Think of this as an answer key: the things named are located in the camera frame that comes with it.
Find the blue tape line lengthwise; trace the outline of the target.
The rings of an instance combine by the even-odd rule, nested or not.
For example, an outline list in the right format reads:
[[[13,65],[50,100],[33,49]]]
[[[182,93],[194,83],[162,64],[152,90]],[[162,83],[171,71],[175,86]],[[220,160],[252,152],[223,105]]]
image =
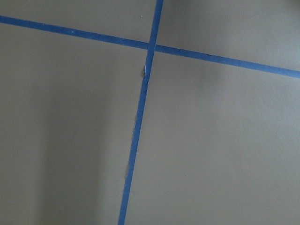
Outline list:
[[[131,142],[131,149],[130,149],[128,164],[127,164],[127,174],[126,174],[126,178],[125,178],[125,182],[124,182],[123,195],[122,195],[122,200],[121,200],[121,204],[120,204],[118,225],[124,225],[125,220],[126,220],[128,201],[129,201],[129,196],[130,196],[130,189],[131,189],[131,184],[132,184],[132,179],[133,179],[133,174],[134,174],[135,160],[136,160],[136,155],[137,155],[137,150],[138,150],[144,108],[145,108],[145,104],[146,104],[148,85],[149,85],[149,80],[150,80],[152,64],[153,64],[154,52],[155,52],[155,48],[156,48],[156,42],[157,42],[157,36],[158,36],[158,30],[159,30],[159,25],[160,25],[160,18],[161,18],[163,3],[164,2],[162,0],[158,0],[158,1],[156,1],[156,5],[155,5],[152,27],[151,27],[151,32],[150,32],[150,39],[149,39],[148,50],[147,50],[147,56],[146,56],[146,61],[145,61],[145,66],[144,66],[144,77],[142,80],[142,85],[141,85],[141,90],[140,90],[135,126],[134,126],[134,131],[133,131],[132,142]]]

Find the blue tape line crosswise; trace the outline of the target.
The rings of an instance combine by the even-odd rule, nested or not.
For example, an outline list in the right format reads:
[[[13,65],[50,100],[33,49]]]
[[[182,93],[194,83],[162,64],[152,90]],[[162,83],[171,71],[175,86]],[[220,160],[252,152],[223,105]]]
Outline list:
[[[52,33],[69,35],[69,36],[79,37],[84,39],[91,39],[91,40],[112,43],[117,45],[129,46],[129,47],[134,47],[134,48],[139,48],[144,50],[147,50],[149,47],[149,43],[142,42],[142,41],[136,41],[127,38],[104,35],[104,34],[77,30],[77,29],[72,29],[67,27],[61,27],[56,25],[50,25],[46,23],[22,20],[22,19],[7,17],[7,16],[1,16],[0,22],[4,24],[19,26],[19,27],[48,31]],[[269,65],[254,63],[250,61],[232,59],[228,57],[210,55],[202,52],[194,52],[185,49],[168,47],[165,45],[156,45],[155,51],[159,53],[166,53],[166,54],[177,55],[177,56],[182,56],[182,57],[187,57],[192,59],[215,62],[219,64],[225,64],[225,65],[230,65],[230,66],[235,66],[240,68],[247,68],[251,70],[257,70],[257,71],[262,71],[262,72],[267,72],[272,74],[285,75],[294,78],[300,77],[300,72],[296,70],[269,66]]]

